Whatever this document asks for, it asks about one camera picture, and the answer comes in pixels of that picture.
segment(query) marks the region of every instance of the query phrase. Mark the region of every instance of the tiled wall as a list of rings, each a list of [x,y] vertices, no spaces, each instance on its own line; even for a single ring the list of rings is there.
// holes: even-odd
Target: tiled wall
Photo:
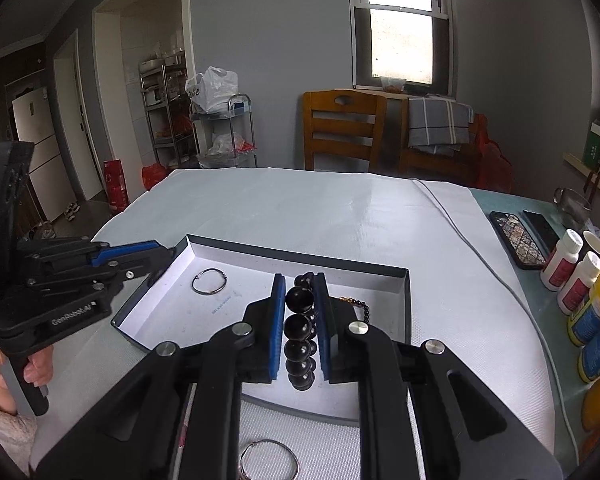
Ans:
[[[122,36],[122,61],[125,69],[126,95],[131,118],[144,166],[155,162],[151,134],[142,106],[138,64],[151,59],[160,43],[160,51],[168,52],[182,45],[181,0],[137,0],[120,13]]]

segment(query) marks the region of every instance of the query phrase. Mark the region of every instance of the human hand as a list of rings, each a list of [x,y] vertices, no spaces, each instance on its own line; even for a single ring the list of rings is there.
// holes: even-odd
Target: human hand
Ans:
[[[29,363],[24,368],[23,376],[27,383],[34,386],[48,384],[53,377],[53,346],[48,346],[29,356]],[[0,350],[0,365],[7,357]],[[0,373],[0,410],[14,415],[16,413],[15,401],[11,395],[4,377]]]

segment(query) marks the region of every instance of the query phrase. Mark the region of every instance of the green box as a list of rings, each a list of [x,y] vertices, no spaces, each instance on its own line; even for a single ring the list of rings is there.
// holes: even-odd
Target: green box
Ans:
[[[582,153],[582,163],[593,171],[600,169],[600,134],[598,130],[600,127],[593,123],[587,134],[584,153]]]

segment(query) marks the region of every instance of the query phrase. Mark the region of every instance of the floor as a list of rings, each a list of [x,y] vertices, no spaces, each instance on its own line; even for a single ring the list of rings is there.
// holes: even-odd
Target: floor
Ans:
[[[80,211],[70,222],[61,216],[54,222],[56,236],[65,238],[73,236],[93,236],[109,221],[113,215],[107,203],[104,191],[98,193],[93,199],[80,203]]]

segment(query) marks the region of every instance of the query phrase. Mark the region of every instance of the white refrigerator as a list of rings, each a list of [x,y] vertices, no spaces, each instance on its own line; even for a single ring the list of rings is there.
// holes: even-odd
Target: white refrigerator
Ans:
[[[35,144],[29,176],[46,219],[52,222],[69,204],[75,193],[60,156],[51,121],[46,87],[38,88],[13,101],[18,140]]]

